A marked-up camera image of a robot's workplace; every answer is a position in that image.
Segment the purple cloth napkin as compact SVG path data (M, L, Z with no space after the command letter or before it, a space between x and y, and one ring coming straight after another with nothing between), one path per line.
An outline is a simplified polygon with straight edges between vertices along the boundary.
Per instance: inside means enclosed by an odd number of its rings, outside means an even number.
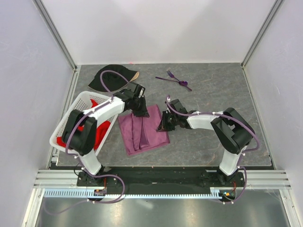
M126 154L137 155L170 143L166 131L157 131L161 113L157 105L147 107L149 117L135 117L133 113L119 116L118 123Z

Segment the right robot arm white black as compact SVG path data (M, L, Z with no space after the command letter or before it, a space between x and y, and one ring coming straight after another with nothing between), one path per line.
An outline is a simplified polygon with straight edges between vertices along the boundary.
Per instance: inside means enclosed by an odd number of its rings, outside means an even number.
M253 128L231 107L223 112L200 112L195 110L188 112L178 99L171 101L169 96L165 104L167 110L162 112L157 131L173 131L176 126L188 130L213 130L224 147L217 181L222 186L228 186L232 183L239 170L240 157L247 150L252 139L255 139L259 146Z

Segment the purple fork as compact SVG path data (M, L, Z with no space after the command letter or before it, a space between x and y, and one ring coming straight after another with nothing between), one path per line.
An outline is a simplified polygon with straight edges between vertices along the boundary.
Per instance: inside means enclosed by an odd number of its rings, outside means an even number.
M167 70L166 72L167 72L167 74L168 74L171 78L175 79L177 82L180 82L180 80L177 79L177 78L171 73L170 70Z

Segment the purple spoon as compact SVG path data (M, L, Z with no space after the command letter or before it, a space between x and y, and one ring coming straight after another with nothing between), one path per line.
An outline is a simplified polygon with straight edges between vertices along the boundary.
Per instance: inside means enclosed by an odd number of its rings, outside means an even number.
M160 78L160 77L155 77L156 79L160 79L163 81L168 81L168 82L173 82L173 83L178 83L180 86L185 87L188 91L192 91L192 89L188 86L188 82L184 80L172 80L172 79L165 79L165 78Z

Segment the aluminium frame post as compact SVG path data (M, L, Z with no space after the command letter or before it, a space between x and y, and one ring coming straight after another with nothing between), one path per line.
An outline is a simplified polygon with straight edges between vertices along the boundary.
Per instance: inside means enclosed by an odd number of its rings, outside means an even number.
M270 24L274 20L277 12L279 11L280 7L283 5L284 0L275 0L272 7L270 8L266 18L264 19L257 35L255 36L252 44L250 45L243 61L241 62L242 69L245 69L246 65L248 64L249 60L251 59L253 53L255 52L256 48L260 44L263 36L265 35L266 31L268 30Z
M70 67L76 71L77 69L77 64L75 63L75 61L73 60L70 52L68 51L67 46L65 45L62 37L59 34L58 29L55 26L55 23L53 22L46 6L44 5L42 0L33 0L33 3L35 4L35 6L37 7L40 15L42 16L44 22L46 23L48 29L50 30L53 38L55 39L55 41L57 42L58 46L60 47L62 53L64 54L68 64L70 65Z

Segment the black bucket hat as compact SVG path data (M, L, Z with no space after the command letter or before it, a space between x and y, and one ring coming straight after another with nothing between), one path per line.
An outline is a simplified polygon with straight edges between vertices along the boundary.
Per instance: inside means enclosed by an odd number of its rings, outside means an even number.
M98 92L107 92L107 90L102 85L101 79L100 79L101 73L106 70L115 71L115 72L121 74L129 82L136 80L140 74L138 71L130 70L123 65L110 64L110 65L107 65L107 66L101 68L96 73L94 79L89 83L88 87L95 91L98 91ZM127 82L122 77L120 77L119 75L112 73L112 72L104 73L102 76L102 79L103 79L104 84L106 85L106 87L109 89L110 92L120 90L127 85Z

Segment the red cloth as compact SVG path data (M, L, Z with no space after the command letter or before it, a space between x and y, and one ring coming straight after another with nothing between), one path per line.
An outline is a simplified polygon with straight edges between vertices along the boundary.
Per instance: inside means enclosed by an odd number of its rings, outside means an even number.
M84 115L84 112L78 109L72 110L67 115L63 131L60 134L55 134L55 145L66 148L66 143L70 137L71 131ZM96 151L102 140L104 140L110 125L111 121L109 120L98 125L97 120L94 117L86 117L74 132L69 143L69 150L75 150L82 155L91 152L91 150Z

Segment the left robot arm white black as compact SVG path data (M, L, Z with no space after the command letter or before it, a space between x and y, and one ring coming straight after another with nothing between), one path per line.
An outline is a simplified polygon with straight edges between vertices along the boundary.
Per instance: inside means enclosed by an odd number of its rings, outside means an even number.
M144 92L145 87L131 82L105 102L85 111L72 110L69 114L62 142L65 143L66 153L68 150L75 152L88 173L87 180L93 186L99 186L104 181L100 172L102 165L94 151L98 126L127 110L131 110L135 117L149 117Z

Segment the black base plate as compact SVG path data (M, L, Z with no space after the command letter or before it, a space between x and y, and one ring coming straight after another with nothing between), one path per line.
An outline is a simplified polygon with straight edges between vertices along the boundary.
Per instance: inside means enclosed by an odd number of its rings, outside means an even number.
M224 184L218 180L218 167L201 166L111 166L101 172L104 178L95 178L81 171L77 186L106 187L108 192L120 193L208 193L212 187L243 187L242 172Z

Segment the left aluminium frame post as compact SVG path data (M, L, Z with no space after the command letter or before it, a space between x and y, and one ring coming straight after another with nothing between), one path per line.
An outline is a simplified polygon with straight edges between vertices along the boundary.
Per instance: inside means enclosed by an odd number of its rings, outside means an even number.
M46 23L48 29L50 30L53 38L55 39L55 41L57 42L58 46L60 47L62 53L64 54L68 64L70 65L70 67L76 71L77 69L77 64L75 63L75 61L73 60L70 52L68 51L67 46L65 45L62 37L59 34L58 29L55 26L55 23L53 22L46 6L44 5L42 0L33 0L33 3L35 4L35 6L37 7L40 15L42 16L44 22Z

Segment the right aluminium frame post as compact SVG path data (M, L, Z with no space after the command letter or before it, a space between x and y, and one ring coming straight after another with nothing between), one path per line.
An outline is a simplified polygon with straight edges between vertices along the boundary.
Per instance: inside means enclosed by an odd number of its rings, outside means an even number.
M263 36L265 35L266 31L268 30L270 24L274 20L277 12L279 11L280 7L283 5L284 0L275 0L272 7L270 8L266 18L264 19L257 35L255 36L252 44L250 45L243 61L241 62L242 69L245 69L246 65L248 64L249 60L251 59L253 53L255 52L256 48L260 44Z

